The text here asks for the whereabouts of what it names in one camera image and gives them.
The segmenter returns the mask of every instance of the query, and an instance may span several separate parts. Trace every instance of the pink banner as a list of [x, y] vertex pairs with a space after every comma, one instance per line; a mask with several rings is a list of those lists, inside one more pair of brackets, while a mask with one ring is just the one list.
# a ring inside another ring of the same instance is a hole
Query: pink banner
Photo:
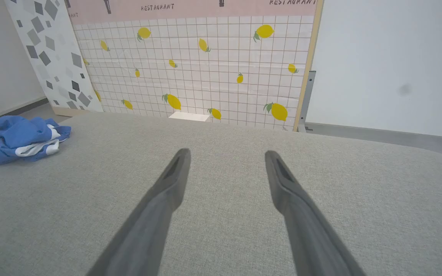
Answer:
[[226, 16], [314, 16], [317, 0], [65, 0], [73, 24]]

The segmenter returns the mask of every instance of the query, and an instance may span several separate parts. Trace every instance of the lemon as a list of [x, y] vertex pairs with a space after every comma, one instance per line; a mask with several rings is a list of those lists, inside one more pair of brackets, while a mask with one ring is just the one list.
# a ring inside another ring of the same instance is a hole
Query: lemon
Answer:
[[270, 25], [262, 25], [260, 26], [253, 35], [253, 40], [256, 42], [257, 40], [260, 40], [260, 38], [267, 38], [271, 36], [274, 33], [274, 29]]
[[221, 112], [215, 108], [210, 108], [207, 110], [210, 114], [213, 115], [214, 118], [221, 120]]
[[97, 95], [98, 100], [101, 102], [101, 101], [102, 101], [102, 97], [100, 97], [100, 93], [98, 93], [98, 92], [95, 90], [95, 94]]
[[236, 78], [236, 82], [241, 84], [243, 82], [243, 75], [242, 73], [238, 73], [238, 77]]
[[107, 44], [105, 43], [105, 41], [100, 40], [100, 46], [102, 46], [102, 49], [104, 49], [105, 51], [110, 51], [109, 46], [107, 46]]
[[178, 65], [176, 65], [175, 62], [172, 61], [171, 59], [168, 61], [168, 63], [169, 63], [170, 66], [173, 67], [173, 68], [177, 68], [177, 67], [178, 67]]
[[279, 121], [286, 121], [287, 110], [282, 105], [278, 103], [268, 103], [264, 105], [264, 109], [269, 113], [272, 110], [272, 116]]
[[199, 39], [199, 47], [202, 51], [204, 51], [206, 53], [211, 51], [211, 49], [209, 49], [209, 47], [207, 47], [206, 41], [202, 38]]
[[299, 72], [299, 70], [296, 69], [296, 66], [294, 66], [293, 63], [289, 63], [289, 66], [287, 67], [287, 69], [288, 69], [291, 73], [293, 73], [293, 74]]
[[126, 105], [126, 108], [132, 109], [132, 104], [128, 100], [122, 100], [122, 103]]
[[176, 96], [173, 96], [172, 94], [165, 94], [162, 96], [162, 98], [165, 103], [168, 102], [172, 108], [182, 110], [182, 105]]
[[137, 31], [137, 40], [140, 42], [148, 38], [151, 35], [151, 31], [148, 28], [142, 27]]

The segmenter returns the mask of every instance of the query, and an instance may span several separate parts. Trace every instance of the blue cloth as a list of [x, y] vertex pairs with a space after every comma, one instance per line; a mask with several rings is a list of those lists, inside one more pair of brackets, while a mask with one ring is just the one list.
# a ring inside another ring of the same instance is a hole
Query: blue cloth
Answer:
[[[26, 161], [42, 159], [49, 153], [56, 152], [59, 142], [69, 138], [70, 134], [71, 127], [59, 126], [52, 119], [44, 120], [35, 117], [27, 120], [20, 116], [0, 117], [0, 164], [18, 159]], [[22, 156], [22, 147], [35, 146], [39, 143], [54, 143], [54, 145], [43, 145], [38, 152], [30, 153], [30, 156]]]

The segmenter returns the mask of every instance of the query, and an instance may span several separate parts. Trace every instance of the lemon leaf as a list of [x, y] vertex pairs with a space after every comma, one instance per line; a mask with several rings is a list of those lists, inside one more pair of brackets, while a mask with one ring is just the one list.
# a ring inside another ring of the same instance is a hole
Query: lemon leaf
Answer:
[[272, 109], [272, 103], [268, 103], [267, 104], [267, 113], [269, 113], [271, 109]]

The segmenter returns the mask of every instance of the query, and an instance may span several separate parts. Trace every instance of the gray table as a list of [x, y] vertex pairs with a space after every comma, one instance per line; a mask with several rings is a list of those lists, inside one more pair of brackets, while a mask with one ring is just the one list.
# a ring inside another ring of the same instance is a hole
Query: gray table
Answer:
[[58, 154], [0, 166], [0, 276], [84, 275], [179, 148], [192, 163], [160, 275], [293, 275], [276, 150], [368, 275], [442, 275], [442, 155], [370, 141], [90, 113]]

